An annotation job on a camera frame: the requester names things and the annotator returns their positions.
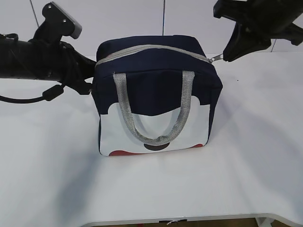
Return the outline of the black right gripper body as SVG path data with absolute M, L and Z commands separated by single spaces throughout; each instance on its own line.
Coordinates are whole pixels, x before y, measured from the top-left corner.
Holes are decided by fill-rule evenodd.
M 285 39 L 298 46 L 303 29 L 294 21 L 303 13 L 301 0 L 218 0 L 215 18 L 227 18 L 269 39 Z

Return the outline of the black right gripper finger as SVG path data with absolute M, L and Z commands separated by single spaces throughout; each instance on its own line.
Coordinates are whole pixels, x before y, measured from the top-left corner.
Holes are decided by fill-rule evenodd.
M 223 60 L 232 62 L 247 54 L 266 50 L 270 46 L 270 38 L 258 34 L 245 24 L 236 22 L 231 38 L 223 50 Z

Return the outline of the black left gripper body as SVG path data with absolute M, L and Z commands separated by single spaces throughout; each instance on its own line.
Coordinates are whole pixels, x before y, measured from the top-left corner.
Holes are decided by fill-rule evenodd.
M 59 74 L 62 87 L 69 87 L 80 95 L 89 95 L 92 84 L 86 79 L 92 78 L 96 62 L 77 52 L 74 47 L 62 41 L 55 21 L 56 10 L 52 1 L 42 9 L 44 22 L 35 31 L 31 43 L 40 48 L 43 62 L 49 64 L 51 72 Z

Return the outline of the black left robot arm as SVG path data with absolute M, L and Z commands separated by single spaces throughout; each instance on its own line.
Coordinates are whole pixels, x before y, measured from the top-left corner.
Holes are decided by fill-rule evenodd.
M 32 39 L 21 41 L 18 35 L 0 36 L 0 77 L 57 81 L 80 95 L 88 95 L 96 62 L 62 41 L 64 36 L 77 39 L 82 26 L 58 3 L 51 1 L 42 9 L 44 22 Z

